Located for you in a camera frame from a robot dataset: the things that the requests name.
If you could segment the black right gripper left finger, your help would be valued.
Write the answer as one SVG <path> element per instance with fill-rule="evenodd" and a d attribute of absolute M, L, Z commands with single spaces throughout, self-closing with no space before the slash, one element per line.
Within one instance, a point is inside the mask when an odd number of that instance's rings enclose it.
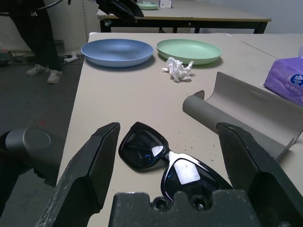
<path fill-rule="evenodd" d="M 85 227 L 103 209 L 111 181 L 120 123 L 96 130 L 69 161 L 36 223 L 37 227 Z"/>

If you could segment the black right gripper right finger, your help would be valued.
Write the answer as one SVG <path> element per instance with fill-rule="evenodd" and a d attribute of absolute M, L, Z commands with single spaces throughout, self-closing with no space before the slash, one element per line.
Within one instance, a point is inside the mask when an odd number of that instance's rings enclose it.
<path fill-rule="evenodd" d="M 247 193 L 263 227 L 301 227 L 303 197 L 278 162 L 239 126 L 216 125 L 232 186 Z"/>

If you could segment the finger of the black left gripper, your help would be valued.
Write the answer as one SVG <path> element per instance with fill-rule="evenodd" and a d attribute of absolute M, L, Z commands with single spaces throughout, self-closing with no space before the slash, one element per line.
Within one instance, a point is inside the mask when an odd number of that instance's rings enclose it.
<path fill-rule="evenodd" d="M 135 17 L 143 17 L 144 14 L 134 0 L 119 0 Z"/>
<path fill-rule="evenodd" d="M 107 15 L 113 14 L 124 22 L 136 22 L 135 16 L 118 0 L 96 0 L 98 8 Z"/>

